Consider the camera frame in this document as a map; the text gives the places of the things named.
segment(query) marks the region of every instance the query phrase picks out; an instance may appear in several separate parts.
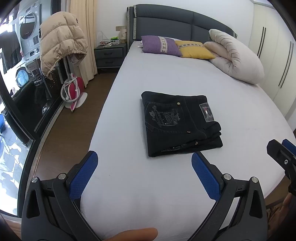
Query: gray upholstered headboard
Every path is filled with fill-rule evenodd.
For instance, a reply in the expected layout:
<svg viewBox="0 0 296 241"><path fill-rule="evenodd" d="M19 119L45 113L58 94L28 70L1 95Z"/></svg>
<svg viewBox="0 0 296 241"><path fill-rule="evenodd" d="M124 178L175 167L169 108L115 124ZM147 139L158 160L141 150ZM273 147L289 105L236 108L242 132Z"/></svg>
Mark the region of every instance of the gray upholstered headboard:
<svg viewBox="0 0 296 241"><path fill-rule="evenodd" d="M128 48L141 36L156 35L197 42L210 41L209 30L218 29L237 37L228 26L189 10L153 4L127 8Z"/></svg>

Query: wall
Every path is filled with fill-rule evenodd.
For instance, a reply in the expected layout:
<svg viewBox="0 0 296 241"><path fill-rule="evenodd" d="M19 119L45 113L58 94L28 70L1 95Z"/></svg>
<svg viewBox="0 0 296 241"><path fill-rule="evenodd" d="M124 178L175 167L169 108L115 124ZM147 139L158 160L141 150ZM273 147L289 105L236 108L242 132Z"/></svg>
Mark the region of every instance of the wall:
<svg viewBox="0 0 296 241"><path fill-rule="evenodd" d="M126 25L126 8L136 4L179 7L214 18L233 29L237 39L248 46L254 4L250 0L103 0L98 1L97 29L107 38L118 36L115 26Z"/></svg>
<svg viewBox="0 0 296 241"><path fill-rule="evenodd" d="M272 4L267 0L251 0L251 2L273 8Z"/></svg>
<svg viewBox="0 0 296 241"><path fill-rule="evenodd" d="M285 116L289 126L291 127L292 131L296 129L296 99L294 100L290 110Z"/></svg>

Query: beige puffer jacket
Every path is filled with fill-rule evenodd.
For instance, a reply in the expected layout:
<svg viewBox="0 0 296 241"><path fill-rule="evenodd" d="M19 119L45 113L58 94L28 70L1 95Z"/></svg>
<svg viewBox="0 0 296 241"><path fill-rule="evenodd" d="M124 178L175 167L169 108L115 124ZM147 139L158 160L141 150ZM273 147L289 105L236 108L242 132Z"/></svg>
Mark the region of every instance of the beige puffer jacket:
<svg viewBox="0 0 296 241"><path fill-rule="evenodd" d="M72 13L57 12L40 25L41 70L49 76L56 63L69 56L77 66L87 54L87 41Z"/></svg>

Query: finger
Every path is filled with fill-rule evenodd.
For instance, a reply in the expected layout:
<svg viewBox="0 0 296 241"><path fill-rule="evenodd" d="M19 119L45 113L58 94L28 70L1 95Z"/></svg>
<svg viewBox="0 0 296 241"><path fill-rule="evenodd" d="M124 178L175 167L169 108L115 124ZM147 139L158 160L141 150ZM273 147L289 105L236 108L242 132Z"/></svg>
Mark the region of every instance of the finger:
<svg viewBox="0 0 296 241"><path fill-rule="evenodd" d="M121 232L106 241L152 241L157 235L156 228L135 229Z"/></svg>
<svg viewBox="0 0 296 241"><path fill-rule="evenodd" d="M292 200L293 194L292 193L288 193L288 195L286 196L284 202L283 202L283 206L288 206Z"/></svg>

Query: white base stand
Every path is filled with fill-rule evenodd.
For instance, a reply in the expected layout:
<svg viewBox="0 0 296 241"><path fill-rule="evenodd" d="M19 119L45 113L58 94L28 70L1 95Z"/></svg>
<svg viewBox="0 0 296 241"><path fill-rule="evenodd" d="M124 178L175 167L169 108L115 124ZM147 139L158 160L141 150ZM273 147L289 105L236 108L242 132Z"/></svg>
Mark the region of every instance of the white base stand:
<svg viewBox="0 0 296 241"><path fill-rule="evenodd" d="M80 95L80 97L79 97L79 99L78 99L78 101L77 101L77 104L76 104L75 109L78 108L78 107L80 107L80 106L82 106L82 104L85 102L86 98L87 98L87 93L83 92L83 93ZM72 105L72 103L66 103L66 104L65 104L65 107L66 107L67 109L70 109L70 108L71 108L71 105Z"/></svg>

